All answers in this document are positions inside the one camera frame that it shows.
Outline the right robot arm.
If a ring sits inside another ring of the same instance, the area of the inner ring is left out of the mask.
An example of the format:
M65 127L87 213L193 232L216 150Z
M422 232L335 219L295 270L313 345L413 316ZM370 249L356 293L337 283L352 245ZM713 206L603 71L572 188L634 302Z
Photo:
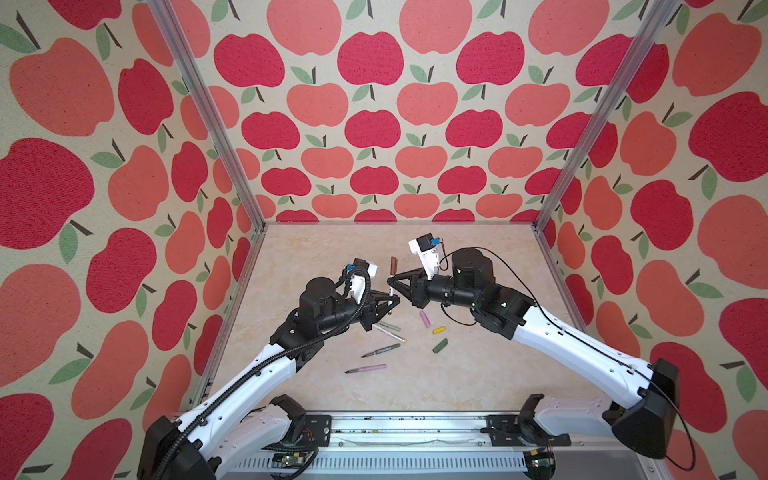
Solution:
M439 274L436 255L422 253L421 268L388 278L388 285L418 308L430 302L466 307L486 330L570 368L610 398L601 426L640 455L666 457L674 424L682 416L676 365L633 357L562 322L532 296L497 283L492 260L477 248L453 252L450 275Z

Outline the pink pen cap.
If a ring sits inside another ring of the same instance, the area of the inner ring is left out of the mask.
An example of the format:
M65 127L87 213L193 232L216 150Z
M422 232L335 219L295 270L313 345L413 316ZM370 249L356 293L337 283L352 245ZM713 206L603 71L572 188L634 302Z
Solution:
M431 326L431 321L430 321L428 315L426 314L426 312L424 310L420 310L419 311L419 316L420 316L424 326L426 328L429 328Z

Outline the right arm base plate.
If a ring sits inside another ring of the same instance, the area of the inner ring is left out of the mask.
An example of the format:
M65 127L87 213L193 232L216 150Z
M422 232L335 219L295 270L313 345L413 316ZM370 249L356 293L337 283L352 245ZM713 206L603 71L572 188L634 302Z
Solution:
M552 435L532 418L519 415L489 415L482 433L489 436L493 447L568 447L572 445L568 434Z

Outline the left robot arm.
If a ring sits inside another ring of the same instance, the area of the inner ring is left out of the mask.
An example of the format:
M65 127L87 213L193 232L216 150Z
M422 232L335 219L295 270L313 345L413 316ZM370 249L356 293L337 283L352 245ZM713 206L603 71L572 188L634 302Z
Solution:
M298 306L236 378L177 419L162 416L148 427L138 478L222 479L247 457L279 443L316 455L317 443L301 438L305 409L287 395L267 406L262 400L298 373L327 340L355 323L371 330L399 303L398 296L372 289L361 267L350 268L337 281L310 280Z

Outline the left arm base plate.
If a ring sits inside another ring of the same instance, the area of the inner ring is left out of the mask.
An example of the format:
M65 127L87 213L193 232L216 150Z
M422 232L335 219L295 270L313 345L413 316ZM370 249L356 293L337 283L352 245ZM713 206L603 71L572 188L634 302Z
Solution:
M294 444L302 448L312 445L326 448L330 444L333 417L326 414L303 415L298 419Z

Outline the pink pen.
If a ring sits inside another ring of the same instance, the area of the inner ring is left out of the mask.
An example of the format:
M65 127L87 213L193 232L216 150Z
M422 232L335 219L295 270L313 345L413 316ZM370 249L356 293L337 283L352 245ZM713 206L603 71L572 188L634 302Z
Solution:
M369 366L353 368L353 369L350 369L350 370L346 370L344 373L345 374L366 373L366 372L383 370L383 369L386 369L387 367L388 367L387 364L376 364L376 365L369 365Z

